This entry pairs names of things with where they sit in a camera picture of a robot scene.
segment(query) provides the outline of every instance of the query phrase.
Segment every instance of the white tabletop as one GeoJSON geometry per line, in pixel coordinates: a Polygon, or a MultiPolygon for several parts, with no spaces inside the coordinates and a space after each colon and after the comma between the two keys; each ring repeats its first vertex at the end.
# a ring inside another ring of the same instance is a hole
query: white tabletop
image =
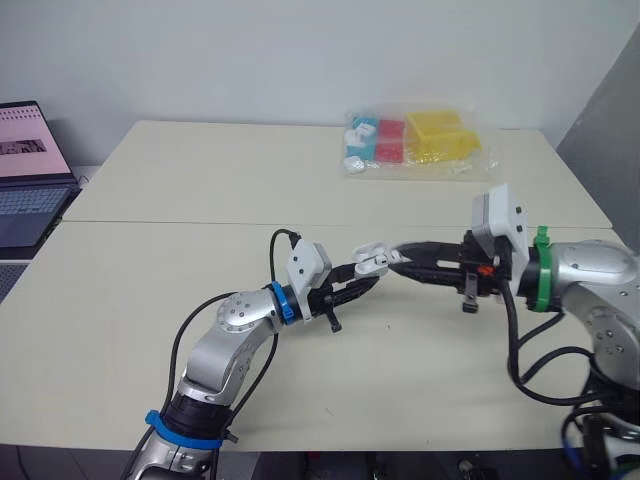
{"type": "MultiPolygon", "coordinates": [[[[466,227],[468,182],[345,178],[340,127],[137,123],[65,214],[74,221],[466,227]]],[[[609,220],[540,132],[499,131],[496,182],[531,226],[609,220]]]]}
{"type": "MultiPolygon", "coordinates": [[[[0,306],[0,443],[130,449],[158,408],[184,317],[218,293],[268,281],[272,228],[241,225],[60,225],[0,306]]],[[[459,228],[304,227],[335,265],[382,239],[460,241],[459,228]]],[[[551,229],[552,240],[616,240],[607,229],[551,229]]],[[[280,262],[286,256],[279,251],[280,262]]],[[[471,450],[559,446],[567,410],[520,394],[505,370],[503,306],[461,312],[453,289],[389,274],[366,297],[286,328],[271,370],[233,426],[236,450],[471,450]]],[[[520,305],[521,331],[549,315],[520,305]]],[[[214,318],[188,331],[187,352],[214,318]]],[[[567,318],[523,354],[588,346],[567,318]]],[[[254,360],[255,375],[267,348],[254,360]]],[[[533,387],[576,394],[582,358],[562,358],[533,387]]]]}

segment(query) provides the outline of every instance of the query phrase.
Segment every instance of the wire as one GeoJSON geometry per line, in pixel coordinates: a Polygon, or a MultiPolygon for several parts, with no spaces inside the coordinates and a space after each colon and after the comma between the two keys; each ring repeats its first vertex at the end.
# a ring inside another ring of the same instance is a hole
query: wire
{"type": "Polygon", "coordinates": [[[529,380],[531,380],[536,373],[540,371],[542,367],[544,367],[547,363],[549,363],[554,358],[558,358],[561,355],[567,355],[569,353],[577,353],[579,355],[584,355],[587,358],[591,358],[591,352],[589,350],[585,350],[581,347],[562,347],[554,350],[552,352],[543,355],[539,358],[530,368],[527,370],[520,380],[522,384],[526,384],[529,380]]]}
{"type": "MultiPolygon", "coordinates": [[[[275,243],[276,240],[278,238],[278,235],[281,234],[286,234],[289,236],[289,240],[291,242],[291,247],[293,248],[296,244],[296,242],[301,238],[300,235],[292,230],[288,230],[286,228],[280,228],[278,230],[276,230],[275,232],[273,232],[273,235],[271,235],[271,241],[269,242],[269,270],[270,270],[270,275],[271,275],[271,281],[275,281],[275,266],[274,266],[274,250],[275,250],[275,243]]],[[[187,327],[189,326],[189,324],[191,323],[191,321],[205,308],[207,308],[209,305],[216,303],[224,298],[227,298],[231,295],[233,295],[235,292],[229,292],[229,293],[224,293],[222,295],[218,295],[216,297],[213,297],[209,300],[207,300],[206,302],[200,304],[193,312],[191,312],[191,314],[185,319],[184,322],[182,322],[182,325],[180,326],[180,328],[178,329],[178,332],[176,333],[176,337],[173,341],[173,346],[171,348],[171,359],[169,361],[169,381],[167,382],[167,393],[165,395],[164,398],[164,402],[162,404],[162,409],[160,410],[160,417],[162,418],[164,416],[164,414],[166,413],[167,409],[169,408],[169,405],[171,404],[171,399],[173,398],[173,392],[175,389],[175,376],[176,376],[176,363],[177,363],[177,358],[178,358],[178,349],[180,347],[180,341],[182,340],[182,335],[184,334],[185,330],[187,329],[187,327]]],[[[258,384],[262,381],[263,377],[265,376],[265,374],[267,373],[267,370],[269,369],[269,366],[271,365],[271,362],[273,361],[273,358],[275,357],[276,354],[276,350],[278,348],[278,334],[275,333],[273,335],[273,342],[271,343],[271,350],[269,351],[269,355],[267,357],[267,360],[265,361],[264,365],[262,366],[262,369],[260,370],[260,372],[258,373],[258,376],[256,377],[256,379],[253,381],[253,383],[251,384],[251,386],[249,387],[249,389],[246,391],[246,393],[243,395],[243,397],[240,399],[240,401],[238,402],[238,404],[236,405],[236,407],[231,411],[231,414],[229,415],[229,418],[227,419],[227,421],[225,422],[223,428],[222,428],[222,433],[226,434],[226,430],[227,428],[231,425],[231,423],[233,422],[233,419],[238,415],[238,413],[240,413],[240,410],[242,410],[242,408],[244,407],[244,405],[247,403],[247,401],[249,400],[249,398],[251,397],[251,395],[253,394],[253,392],[255,391],[255,389],[258,387],[258,384]]],[[[138,442],[138,445],[136,445],[136,448],[133,450],[133,452],[131,452],[131,455],[129,456],[129,460],[127,461],[127,465],[120,477],[121,480],[126,480],[126,478],[129,476],[129,474],[131,473],[131,468],[133,467],[133,464],[136,460],[136,458],[138,457],[138,455],[140,454],[140,451],[142,450],[142,447],[144,446],[144,444],[147,442],[147,440],[149,439],[149,437],[151,436],[151,433],[153,432],[153,427],[149,427],[147,429],[147,431],[144,433],[144,435],[142,436],[142,438],[140,439],[140,441],[138,442]]],[[[217,468],[218,468],[218,461],[219,461],[219,450],[213,450],[211,453],[211,472],[210,472],[210,478],[212,480],[215,480],[216,476],[217,476],[217,468]]]]}
{"type": "Polygon", "coordinates": [[[563,318],[564,318],[564,312],[560,312],[557,315],[555,315],[551,320],[544,322],[542,325],[538,325],[536,328],[532,329],[530,332],[523,335],[522,338],[518,341],[519,348],[522,348],[522,346],[525,343],[527,343],[529,340],[531,340],[533,337],[537,337],[542,332],[549,330],[554,325],[557,325],[558,323],[560,323],[560,320],[562,320],[563,318]]]}
{"type": "MultiPolygon", "coordinates": [[[[274,250],[276,246],[276,240],[278,239],[279,235],[289,236],[289,241],[291,242],[291,248],[294,248],[297,241],[300,240],[301,238],[298,233],[286,228],[279,228],[278,230],[273,232],[273,234],[271,235],[271,240],[269,241],[269,274],[272,282],[276,281],[276,269],[275,269],[275,264],[274,264],[275,262],[273,257],[274,257],[274,250]]],[[[229,418],[227,419],[227,421],[225,422],[222,428],[223,433],[226,433],[226,430],[229,428],[229,426],[231,425],[233,420],[236,418],[238,413],[240,413],[240,410],[242,410],[242,408],[245,406],[247,401],[249,401],[249,398],[251,398],[251,395],[253,395],[253,392],[256,390],[256,388],[258,388],[258,385],[264,378],[265,374],[267,373],[267,370],[269,369],[269,366],[271,365],[271,362],[273,361],[273,358],[276,355],[277,349],[278,349],[278,333],[275,333],[273,335],[271,350],[269,351],[267,360],[264,362],[262,369],[258,373],[258,376],[253,381],[249,389],[242,396],[240,401],[236,404],[235,408],[231,411],[231,415],[229,415],[229,418]]],[[[210,480],[216,480],[219,458],[220,458],[219,450],[214,450],[211,453],[211,473],[209,475],[210,480]]]]}
{"type": "MultiPolygon", "coordinates": [[[[580,349],[579,347],[565,347],[562,349],[554,350],[553,352],[548,353],[547,355],[542,357],[540,360],[538,360],[525,373],[526,378],[520,377],[519,353],[520,353],[521,345],[524,344],[525,342],[522,342],[520,339],[518,339],[518,312],[516,310],[516,305],[513,300],[511,289],[509,288],[509,282],[507,280],[503,279],[499,282],[499,290],[500,290],[500,293],[502,293],[502,297],[504,298],[505,308],[507,310],[507,336],[508,336],[508,350],[509,350],[509,356],[507,357],[507,370],[509,372],[509,377],[513,381],[516,388],[518,388],[518,390],[520,390],[522,393],[524,393],[528,397],[533,398],[534,400],[537,400],[538,402],[546,403],[549,405],[558,405],[558,406],[572,406],[576,404],[589,403],[595,400],[602,400],[603,398],[606,398],[609,396],[608,394],[605,394],[605,393],[594,393],[594,394],[580,395],[577,397],[555,398],[555,397],[548,397],[546,395],[541,395],[537,392],[534,392],[528,389],[524,384],[528,380],[530,380],[536,373],[538,373],[538,371],[544,365],[546,365],[548,362],[550,362],[554,358],[560,355],[564,355],[566,353],[581,353],[581,354],[586,353],[587,356],[590,356],[591,354],[584,349],[580,349]]],[[[534,330],[537,330],[536,335],[543,332],[547,328],[550,328],[550,326],[555,325],[559,321],[560,320],[557,319],[557,315],[556,315],[556,317],[551,319],[546,324],[543,324],[537,329],[534,329],[534,330]]],[[[528,341],[535,336],[535,335],[529,335],[529,334],[523,337],[523,339],[526,339],[525,341],[528,341]]]]}
{"type": "Polygon", "coordinates": [[[269,365],[271,365],[271,362],[273,361],[273,357],[275,357],[276,355],[277,348],[278,348],[278,334],[276,333],[273,335],[273,341],[271,342],[271,350],[269,351],[269,356],[267,357],[267,360],[264,362],[264,365],[262,366],[260,373],[258,373],[258,376],[253,381],[253,383],[251,384],[247,392],[243,395],[243,397],[240,399],[236,407],[233,409],[233,412],[231,413],[231,415],[229,416],[229,419],[225,424],[225,429],[229,425],[231,425],[231,422],[233,422],[233,419],[236,418],[238,413],[240,413],[240,410],[242,410],[242,407],[244,407],[245,403],[247,403],[247,400],[249,400],[249,397],[251,397],[251,395],[257,388],[258,384],[262,381],[262,378],[264,377],[264,375],[267,373],[267,370],[269,369],[269,365]]]}
{"type": "Polygon", "coordinates": [[[278,239],[278,235],[289,235],[289,240],[291,242],[291,248],[295,247],[295,243],[300,239],[300,235],[293,230],[289,230],[287,228],[279,228],[273,235],[271,235],[271,241],[269,242],[269,273],[271,274],[271,281],[276,281],[276,269],[273,262],[273,254],[276,246],[276,240],[278,239]]]}
{"type": "Polygon", "coordinates": [[[201,303],[191,314],[182,322],[180,328],[178,329],[178,333],[176,333],[176,337],[173,340],[173,347],[171,348],[171,360],[169,361],[169,381],[167,383],[167,393],[164,397],[164,402],[162,404],[162,410],[160,410],[160,417],[162,418],[164,414],[167,412],[167,408],[171,404],[171,399],[173,398],[173,390],[175,388],[176,382],[176,362],[178,360],[178,349],[180,348],[180,341],[182,340],[182,335],[185,330],[191,323],[191,321],[205,308],[209,305],[212,305],[220,300],[223,300],[227,297],[230,297],[235,292],[227,292],[222,295],[218,295],[217,297],[210,298],[206,302],[201,303]]]}
{"type": "MultiPolygon", "coordinates": [[[[175,389],[175,382],[176,382],[176,363],[178,359],[178,349],[180,348],[180,341],[182,340],[182,335],[184,334],[185,330],[187,329],[189,324],[192,322],[192,320],[202,310],[207,308],[209,305],[212,305],[224,298],[230,297],[234,293],[235,292],[223,293],[222,295],[218,295],[216,297],[210,298],[209,300],[201,303],[193,312],[191,312],[191,314],[184,320],[184,322],[182,322],[182,325],[180,325],[180,328],[178,329],[178,332],[176,333],[176,336],[173,340],[173,346],[171,348],[171,359],[169,361],[169,380],[167,382],[167,394],[165,395],[164,402],[162,404],[160,417],[163,417],[164,414],[166,413],[167,408],[169,408],[169,405],[171,404],[171,399],[173,397],[173,391],[175,389]]],[[[129,455],[129,459],[127,460],[127,464],[124,470],[122,471],[120,480],[126,480],[129,477],[133,464],[138,458],[138,455],[140,455],[140,451],[142,450],[142,447],[144,446],[145,443],[147,443],[147,440],[149,439],[152,433],[153,433],[153,427],[147,428],[147,430],[144,432],[144,435],[142,435],[142,438],[136,445],[136,448],[131,452],[131,455],[129,455]]]]}
{"type": "Polygon", "coordinates": [[[609,409],[607,407],[583,407],[576,408],[569,415],[566,416],[564,421],[562,422],[562,427],[560,429],[560,438],[562,439],[562,447],[564,448],[564,452],[571,463],[571,466],[580,473],[583,477],[588,476],[588,472],[582,463],[582,459],[580,455],[576,451],[576,449],[571,447],[569,443],[569,439],[567,438],[567,432],[569,430],[569,426],[572,422],[576,420],[577,417],[581,415],[589,415],[594,413],[606,413],[609,409]]]}
{"type": "Polygon", "coordinates": [[[220,459],[220,450],[211,450],[211,469],[209,472],[209,480],[216,480],[218,476],[218,461],[220,459]]]}
{"type": "Polygon", "coordinates": [[[20,445],[16,445],[16,454],[18,456],[18,467],[20,467],[20,473],[25,478],[25,480],[31,480],[31,477],[27,473],[27,469],[24,468],[24,462],[22,461],[22,452],[20,451],[20,445]]]}

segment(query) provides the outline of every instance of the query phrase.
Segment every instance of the red component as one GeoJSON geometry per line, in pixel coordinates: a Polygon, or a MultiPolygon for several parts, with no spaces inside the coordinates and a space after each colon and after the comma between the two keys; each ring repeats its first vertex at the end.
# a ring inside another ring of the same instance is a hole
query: red component
{"type": "Polygon", "coordinates": [[[492,277],[496,269],[490,265],[480,265],[478,267],[478,273],[483,277],[492,277]]]}
{"type": "Polygon", "coordinates": [[[404,122],[380,120],[375,161],[379,163],[402,163],[404,122]]]}

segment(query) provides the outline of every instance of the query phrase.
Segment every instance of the plastic bag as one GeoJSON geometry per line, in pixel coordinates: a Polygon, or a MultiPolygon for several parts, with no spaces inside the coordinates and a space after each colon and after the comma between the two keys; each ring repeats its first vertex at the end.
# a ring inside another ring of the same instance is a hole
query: plastic bag
{"type": "Polygon", "coordinates": [[[379,106],[349,115],[342,169],[354,178],[490,181],[495,140],[468,110],[379,106]]]}

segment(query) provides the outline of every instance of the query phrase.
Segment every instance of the blue ring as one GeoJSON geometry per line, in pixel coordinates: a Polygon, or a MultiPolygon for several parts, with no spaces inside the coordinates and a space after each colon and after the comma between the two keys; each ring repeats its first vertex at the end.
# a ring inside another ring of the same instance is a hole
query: blue ring
{"type": "Polygon", "coordinates": [[[282,309],[282,316],[284,317],[284,323],[287,325],[291,325],[293,323],[293,317],[295,314],[293,313],[293,308],[289,305],[287,301],[287,296],[284,294],[284,290],[282,286],[278,282],[271,282],[271,286],[273,287],[273,293],[276,294],[276,298],[278,299],[278,303],[280,304],[280,308],[282,309]]]}
{"type": "Polygon", "coordinates": [[[190,438],[178,435],[175,432],[169,430],[157,410],[149,410],[147,416],[144,419],[147,425],[151,425],[155,428],[158,435],[164,438],[166,441],[174,443],[180,447],[195,448],[198,450],[217,450],[222,446],[222,440],[220,439],[202,439],[202,438],[190,438]]]}

